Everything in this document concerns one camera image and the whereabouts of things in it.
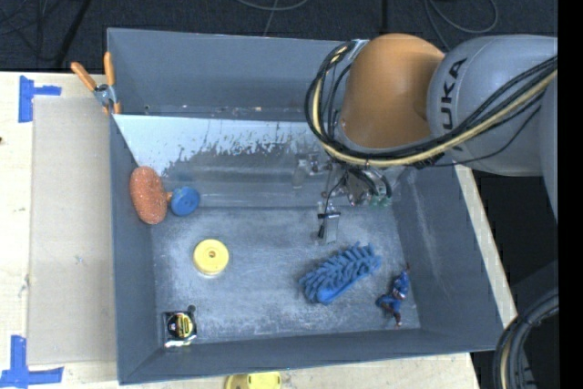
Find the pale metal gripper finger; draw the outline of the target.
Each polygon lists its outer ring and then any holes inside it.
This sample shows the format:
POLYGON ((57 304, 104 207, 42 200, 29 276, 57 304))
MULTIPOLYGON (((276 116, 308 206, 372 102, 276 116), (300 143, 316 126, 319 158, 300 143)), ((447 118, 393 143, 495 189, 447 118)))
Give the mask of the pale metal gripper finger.
POLYGON ((304 181, 320 173, 319 156, 317 153, 299 154, 296 156, 296 165, 292 174, 292 186, 300 189, 304 181))
POLYGON ((318 207, 317 218, 319 221, 317 239, 324 244, 335 243, 338 237, 341 212, 330 204, 321 203, 318 207))

